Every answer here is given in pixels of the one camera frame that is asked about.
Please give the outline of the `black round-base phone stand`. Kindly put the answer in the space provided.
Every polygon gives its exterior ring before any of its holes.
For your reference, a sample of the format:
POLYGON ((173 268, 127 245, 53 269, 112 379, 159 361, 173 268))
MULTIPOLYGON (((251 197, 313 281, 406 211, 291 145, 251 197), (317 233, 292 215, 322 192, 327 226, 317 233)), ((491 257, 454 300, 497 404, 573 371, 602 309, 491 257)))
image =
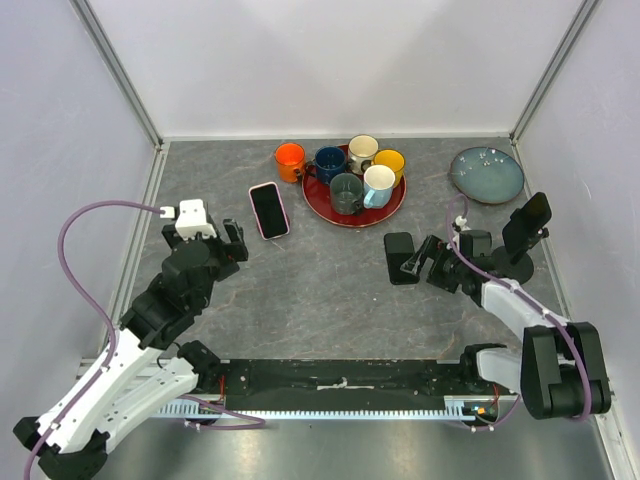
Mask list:
POLYGON ((527 232, 519 228, 505 227, 502 236, 503 245, 491 254, 495 272, 520 284, 527 283, 534 274, 534 263, 528 251, 547 238, 549 230, 543 227, 527 232))

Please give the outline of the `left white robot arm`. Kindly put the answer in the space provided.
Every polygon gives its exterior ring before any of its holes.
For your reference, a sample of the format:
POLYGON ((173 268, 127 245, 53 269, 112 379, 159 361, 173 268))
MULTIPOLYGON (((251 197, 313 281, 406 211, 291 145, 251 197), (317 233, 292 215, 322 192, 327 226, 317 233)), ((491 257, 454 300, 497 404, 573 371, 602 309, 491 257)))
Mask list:
POLYGON ((194 324, 209 306, 215 283, 247 260, 242 228, 231 219, 223 225, 227 240, 210 218, 165 226, 171 253, 114 328, 103 353, 48 412, 18 421, 14 435, 30 449, 28 462, 47 478, 93 478, 115 448, 167 403, 216 388, 219 359, 199 341, 184 344, 143 383, 130 384, 194 324))

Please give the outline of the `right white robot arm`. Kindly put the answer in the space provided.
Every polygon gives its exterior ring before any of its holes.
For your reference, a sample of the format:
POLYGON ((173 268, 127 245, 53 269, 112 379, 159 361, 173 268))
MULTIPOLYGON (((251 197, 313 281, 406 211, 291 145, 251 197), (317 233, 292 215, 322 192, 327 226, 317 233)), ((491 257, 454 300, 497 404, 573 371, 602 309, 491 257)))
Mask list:
POLYGON ((400 259, 400 268, 447 292, 468 295, 513 331, 519 352, 501 343, 467 346, 450 364, 435 360, 235 360, 226 403, 237 410, 282 416, 459 418, 490 427, 476 402, 496 410, 515 395, 536 419, 579 419, 607 412, 611 391, 597 329, 547 310, 522 288, 533 273, 530 250, 549 234, 510 222, 503 246, 482 230, 460 245, 429 236, 400 259))

